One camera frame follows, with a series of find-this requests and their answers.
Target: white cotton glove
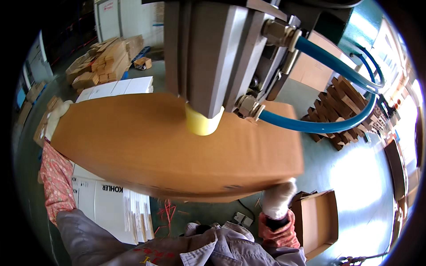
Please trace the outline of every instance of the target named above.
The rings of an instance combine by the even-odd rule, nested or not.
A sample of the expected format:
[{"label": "white cotton glove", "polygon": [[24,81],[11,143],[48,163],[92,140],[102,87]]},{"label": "white cotton glove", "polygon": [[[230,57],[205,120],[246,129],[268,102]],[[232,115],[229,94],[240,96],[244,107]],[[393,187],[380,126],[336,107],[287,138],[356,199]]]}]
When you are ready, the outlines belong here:
[{"label": "white cotton glove", "polygon": [[281,220],[287,214],[288,205],[297,192],[296,179],[276,185],[263,193],[262,211],[273,220]]},{"label": "white cotton glove", "polygon": [[56,107],[49,115],[47,120],[46,133],[44,137],[49,141],[52,139],[53,133],[55,132],[56,126],[59,123],[59,119],[68,111],[69,105],[73,102],[71,100],[65,101],[60,106]]}]

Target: green floor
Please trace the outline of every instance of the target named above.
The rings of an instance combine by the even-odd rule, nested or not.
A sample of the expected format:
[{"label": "green floor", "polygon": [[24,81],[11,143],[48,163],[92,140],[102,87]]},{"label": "green floor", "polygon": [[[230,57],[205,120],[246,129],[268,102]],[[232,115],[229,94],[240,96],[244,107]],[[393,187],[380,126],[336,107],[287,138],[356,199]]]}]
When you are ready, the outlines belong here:
[{"label": "green floor", "polygon": [[[72,61],[85,51],[75,53],[67,61],[54,68],[55,81],[48,84],[45,91],[33,106],[22,130],[19,145],[14,155],[14,168],[22,207],[33,226],[40,244],[58,265],[71,265],[59,233],[52,225],[44,207],[43,186],[37,183],[40,169],[41,148],[33,141],[33,135],[53,95],[63,100],[75,100],[74,90],[66,83],[64,71]],[[164,62],[153,62],[153,67],[145,71],[129,70],[129,78],[154,76],[154,92],[164,91]],[[296,114],[302,117],[312,105],[318,91],[288,80],[277,97],[277,101],[287,102],[295,107]],[[299,190],[311,192],[334,189],[339,212],[339,240],[324,253],[308,262],[308,265],[329,265],[340,256],[370,256],[385,251],[389,246],[393,223],[393,191],[389,167],[378,137],[372,135],[371,143],[360,140],[345,146],[337,152],[328,141],[315,143],[307,134],[302,133],[302,145],[305,158],[305,173],[297,178]],[[241,201],[258,215],[256,206],[261,193]],[[199,221],[202,224],[218,222],[223,224],[231,220],[235,212],[251,214],[238,202],[232,203],[183,203],[176,204],[176,212],[171,225],[171,235],[184,232],[188,222]],[[154,230],[166,225],[156,213],[164,207],[164,201],[151,199]],[[257,224],[249,228],[257,236]],[[162,237],[168,230],[162,228],[156,236]],[[378,265],[381,259],[371,260],[363,265]]]}]

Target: gray work jacket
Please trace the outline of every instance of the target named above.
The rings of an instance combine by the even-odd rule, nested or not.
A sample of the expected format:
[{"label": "gray work jacket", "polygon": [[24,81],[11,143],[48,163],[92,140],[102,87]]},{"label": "gray work jacket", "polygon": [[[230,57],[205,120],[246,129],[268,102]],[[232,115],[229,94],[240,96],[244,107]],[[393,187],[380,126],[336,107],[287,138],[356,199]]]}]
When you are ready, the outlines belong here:
[{"label": "gray work jacket", "polygon": [[215,266],[301,266],[303,248],[265,247],[253,235],[233,223],[215,224],[195,235],[197,224],[189,223],[185,236],[155,238],[128,250],[82,211],[59,212],[58,229],[73,265],[215,265]]}]

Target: white door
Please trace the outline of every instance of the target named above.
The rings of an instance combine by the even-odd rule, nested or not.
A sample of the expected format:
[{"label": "white door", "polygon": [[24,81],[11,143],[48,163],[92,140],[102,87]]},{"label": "white door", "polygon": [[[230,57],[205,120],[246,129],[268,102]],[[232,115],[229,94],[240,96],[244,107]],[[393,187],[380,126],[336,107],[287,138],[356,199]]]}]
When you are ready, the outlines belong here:
[{"label": "white door", "polygon": [[98,1],[97,5],[102,41],[112,37],[120,37],[118,0]]}]

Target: black cable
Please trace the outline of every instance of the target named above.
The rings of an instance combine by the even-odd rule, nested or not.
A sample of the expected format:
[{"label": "black cable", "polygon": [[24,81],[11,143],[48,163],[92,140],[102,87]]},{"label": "black cable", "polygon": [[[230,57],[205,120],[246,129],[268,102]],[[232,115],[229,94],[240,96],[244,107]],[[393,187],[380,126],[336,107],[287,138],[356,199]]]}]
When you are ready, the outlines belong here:
[{"label": "black cable", "polygon": [[253,215],[253,223],[256,222],[256,215],[254,215],[254,212],[252,210],[250,210],[246,205],[242,204],[242,202],[240,200],[237,200],[241,206],[243,206],[244,208],[246,208],[252,215]]}]

